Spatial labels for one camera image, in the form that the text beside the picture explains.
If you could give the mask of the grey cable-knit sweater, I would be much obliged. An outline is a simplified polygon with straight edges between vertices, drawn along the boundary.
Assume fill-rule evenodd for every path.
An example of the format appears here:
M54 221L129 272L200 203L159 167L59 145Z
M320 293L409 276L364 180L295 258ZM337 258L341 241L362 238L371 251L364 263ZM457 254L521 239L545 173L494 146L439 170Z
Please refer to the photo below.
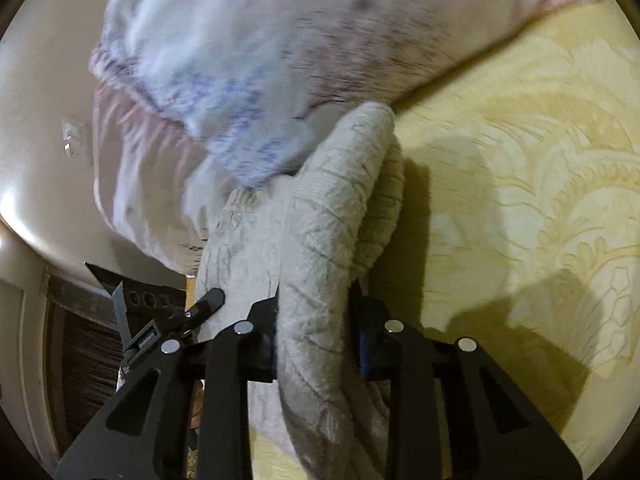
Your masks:
M198 292L226 302L201 329L216 336L252 304L277 297L277 378L248 388L262 445L311 479L383 477L388 418L380 390L348 354L347 295L381 257L404 199L395 117L367 103L346 114L298 174L233 192L209 232Z

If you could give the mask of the wooden headboard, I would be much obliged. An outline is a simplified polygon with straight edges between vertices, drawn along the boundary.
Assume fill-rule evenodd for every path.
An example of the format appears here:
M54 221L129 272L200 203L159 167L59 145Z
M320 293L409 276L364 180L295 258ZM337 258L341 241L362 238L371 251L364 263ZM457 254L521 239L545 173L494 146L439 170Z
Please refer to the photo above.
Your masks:
M110 296L1 228L1 411L47 471L116 389Z

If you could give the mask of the pink floral left pillow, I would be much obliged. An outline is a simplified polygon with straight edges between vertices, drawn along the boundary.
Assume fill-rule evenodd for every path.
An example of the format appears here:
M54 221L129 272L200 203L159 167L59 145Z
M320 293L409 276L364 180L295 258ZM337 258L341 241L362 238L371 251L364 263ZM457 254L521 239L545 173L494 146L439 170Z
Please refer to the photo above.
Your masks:
M179 124L109 84L96 87L92 133L96 206L105 223L145 255L193 276L227 214L247 214L250 254L262 269L281 269L282 224L262 208L288 194L292 174L246 188Z

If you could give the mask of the yellow patterned bedspread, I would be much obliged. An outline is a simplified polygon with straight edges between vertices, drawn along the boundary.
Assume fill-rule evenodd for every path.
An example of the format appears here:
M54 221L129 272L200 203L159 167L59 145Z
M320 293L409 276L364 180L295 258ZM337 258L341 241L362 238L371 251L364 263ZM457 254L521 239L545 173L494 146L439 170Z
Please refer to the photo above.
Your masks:
M405 200L371 294L475 338L593 474L639 406L639 41L572 6L398 110Z

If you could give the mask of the blue floral right pillow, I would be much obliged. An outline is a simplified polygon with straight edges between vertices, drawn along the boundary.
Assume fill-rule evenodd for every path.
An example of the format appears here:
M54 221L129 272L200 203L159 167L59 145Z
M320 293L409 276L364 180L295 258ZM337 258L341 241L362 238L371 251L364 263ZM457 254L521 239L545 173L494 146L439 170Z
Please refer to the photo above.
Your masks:
M108 0L90 68L254 188L297 169L349 110L581 1Z

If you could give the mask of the white wall switch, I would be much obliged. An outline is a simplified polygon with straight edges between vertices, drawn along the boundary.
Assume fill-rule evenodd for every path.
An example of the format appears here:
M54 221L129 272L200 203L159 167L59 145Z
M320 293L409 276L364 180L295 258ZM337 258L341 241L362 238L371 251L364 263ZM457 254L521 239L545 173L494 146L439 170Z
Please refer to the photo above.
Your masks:
M66 156L90 165L92 163L92 133L89 125L72 118L63 118L61 131Z

